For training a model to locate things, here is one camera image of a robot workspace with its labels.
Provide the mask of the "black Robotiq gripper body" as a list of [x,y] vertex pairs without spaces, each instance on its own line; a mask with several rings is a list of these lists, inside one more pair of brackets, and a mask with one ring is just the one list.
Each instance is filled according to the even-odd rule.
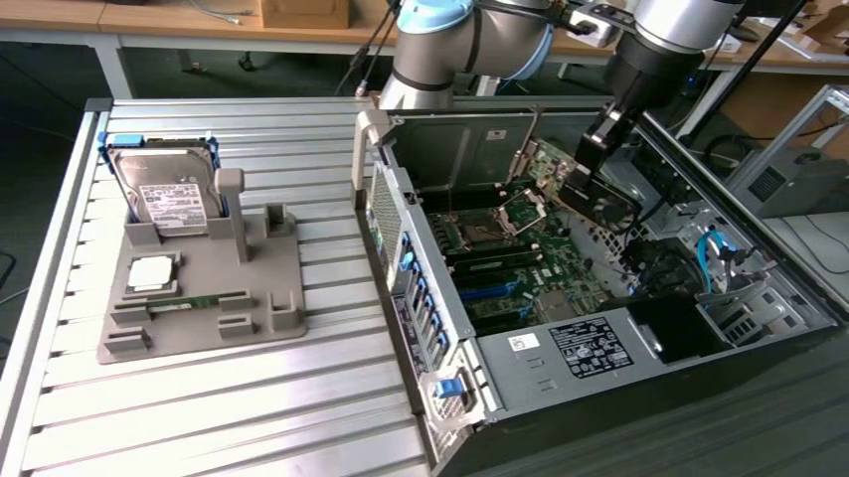
[[668,50],[638,35],[624,35],[604,79],[617,110],[665,107],[705,59],[703,52]]

